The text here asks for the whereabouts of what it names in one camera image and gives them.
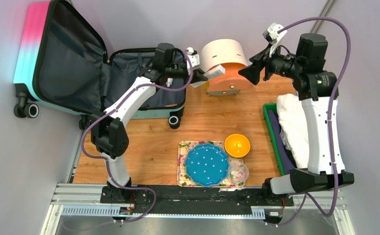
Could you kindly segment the navy blue garment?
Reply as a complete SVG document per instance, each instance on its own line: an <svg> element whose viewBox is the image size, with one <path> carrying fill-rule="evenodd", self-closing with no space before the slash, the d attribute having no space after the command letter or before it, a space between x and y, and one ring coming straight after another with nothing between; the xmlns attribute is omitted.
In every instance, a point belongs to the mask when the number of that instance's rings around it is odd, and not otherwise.
<svg viewBox="0 0 380 235"><path fill-rule="evenodd" d="M280 154L280 159L284 168L284 175L289 174L293 169L296 168L296 162L293 158L292 152L287 149L281 138L282 128L279 124L277 113L272 110L268 110L267 114L270 119L272 131L276 140L278 153Z"/></svg>

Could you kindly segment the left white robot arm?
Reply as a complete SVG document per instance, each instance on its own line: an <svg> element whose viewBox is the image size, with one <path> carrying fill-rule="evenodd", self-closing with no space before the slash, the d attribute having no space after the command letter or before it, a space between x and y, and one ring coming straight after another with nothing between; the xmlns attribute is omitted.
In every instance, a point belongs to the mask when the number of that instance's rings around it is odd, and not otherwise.
<svg viewBox="0 0 380 235"><path fill-rule="evenodd" d="M92 115L89 126L91 143L103 159L108 173L108 187L120 203L132 197L131 178L126 169L125 152L129 145L126 126L136 111L158 90L184 91L196 81L200 55L192 47L184 51L169 43L160 43L154 54L139 70L130 88L103 112Z"/></svg>

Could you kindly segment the small white grey box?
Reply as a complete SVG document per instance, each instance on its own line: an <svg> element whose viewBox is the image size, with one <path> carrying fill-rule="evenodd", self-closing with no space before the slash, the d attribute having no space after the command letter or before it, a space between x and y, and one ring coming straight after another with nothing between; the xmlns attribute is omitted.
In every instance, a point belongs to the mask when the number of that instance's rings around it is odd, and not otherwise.
<svg viewBox="0 0 380 235"><path fill-rule="evenodd" d="M215 66L215 67L213 67L212 69L210 69L210 70L208 70L207 72L205 72L204 73L204 75L209 79L209 81L210 80L212 80L212 79L214 79L214 78L217 78L217 77L219 77L219 76L222 76L222 75L224 75L225 74L225 71L226 71L226 69L222 66L222 65L218 65L218 66ZM192 79L192 82L191 82L191 86L193 86L194 88L196 88L196 87L199 87L199 86L201 86L201 85L203 85L203 84L200 84L200 85L193 85L193 79Z"/></svg>

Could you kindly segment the green plastic tray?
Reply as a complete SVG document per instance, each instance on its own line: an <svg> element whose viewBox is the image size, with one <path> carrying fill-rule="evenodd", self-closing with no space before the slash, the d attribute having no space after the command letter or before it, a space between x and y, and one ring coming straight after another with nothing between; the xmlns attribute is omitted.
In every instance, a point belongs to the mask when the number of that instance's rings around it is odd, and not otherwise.
<svg viewBox="0 0 380 235"><path fill-rule="evenodd" d="M268 103L264 104L262 108L264 120L277 162L277 167L280 175L284 176L289 173L289 170L292 168L292 164L286 154L286 150L280 136L281 127L278 120L277 107L275 103Z"/></svg>

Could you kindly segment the white garment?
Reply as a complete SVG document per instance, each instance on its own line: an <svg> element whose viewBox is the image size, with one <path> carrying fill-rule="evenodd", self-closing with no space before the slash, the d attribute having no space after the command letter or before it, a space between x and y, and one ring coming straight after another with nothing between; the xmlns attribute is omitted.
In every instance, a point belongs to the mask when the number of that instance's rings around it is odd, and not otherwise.
<svg viewBox="0 0 380 235"><path fill-rule="evenodd" d="M277 97L277 115L281 125L281 138L292 152L298 168L307 168L309 162L309 138L305 112L298 96L284 94Z"/></svg>

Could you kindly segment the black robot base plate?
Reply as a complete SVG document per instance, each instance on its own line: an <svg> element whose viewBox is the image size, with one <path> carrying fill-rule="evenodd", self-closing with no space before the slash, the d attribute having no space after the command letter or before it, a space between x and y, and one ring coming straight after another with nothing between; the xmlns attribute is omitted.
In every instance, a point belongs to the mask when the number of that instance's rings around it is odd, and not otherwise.
<svg viewBox="0 0 380 235"><path fill-rule="evenodd" d="M110 184L101 191L103 204L124 204L133 215L247 217L281 219L294 205L287 195L271 195L262 188L200 188L138 185L131 190Z"/></svg>

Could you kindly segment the pink and teal kids suitcase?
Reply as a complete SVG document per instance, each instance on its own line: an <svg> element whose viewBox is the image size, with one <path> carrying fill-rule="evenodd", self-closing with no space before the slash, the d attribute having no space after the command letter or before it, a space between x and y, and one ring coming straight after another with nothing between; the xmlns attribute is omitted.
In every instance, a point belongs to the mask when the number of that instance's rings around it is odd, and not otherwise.
<svg viewBox="0 0 380 235"><path fill-rule="evenodd" d="M27 9L13 83L18 118L36 118L39 105L79 115L86 129L91 115L114 104L140 71L161 64L160 47L107 54L99 33L66 0L32 2Z"/></svg>

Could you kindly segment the round pastel mini drawer cabinet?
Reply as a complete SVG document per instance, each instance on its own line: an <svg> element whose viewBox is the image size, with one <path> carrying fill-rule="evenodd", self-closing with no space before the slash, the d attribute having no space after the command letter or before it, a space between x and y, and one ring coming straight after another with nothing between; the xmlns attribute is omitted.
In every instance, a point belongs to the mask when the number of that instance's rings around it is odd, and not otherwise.
<svg viewBox="0 0 380 235"><path fill-rule="evenodd" d="M207 95L232 95L253 88L253 84L238 74L248 63L241 44L233 39L218 39L207 43L200 53L204 72L222 65L225 74L202 85Z"/></svg>

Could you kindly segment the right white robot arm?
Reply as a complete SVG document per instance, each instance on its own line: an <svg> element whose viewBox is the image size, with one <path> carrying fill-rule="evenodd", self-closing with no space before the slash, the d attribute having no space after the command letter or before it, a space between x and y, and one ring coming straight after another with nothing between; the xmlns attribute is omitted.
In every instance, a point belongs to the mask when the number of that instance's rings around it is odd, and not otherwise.
<svg viewBox="0 0 380 235"><path fill-rule="evenodd" d="M251 65L241 69L239 74L254 85L259 83L261 72L264 72L264 80L274 74L292 80L306 117L309 161L305 168L266 179L262 200L274 205L281 199L281 194L337 192L339 188L352 185L355 177L345 169L334 123L337 77L324 70L328 47L325 36L302 34L296 52L285 55L281 54L281 34L265 33L264 37L268 41L267 47L251 57Z"/></svg>

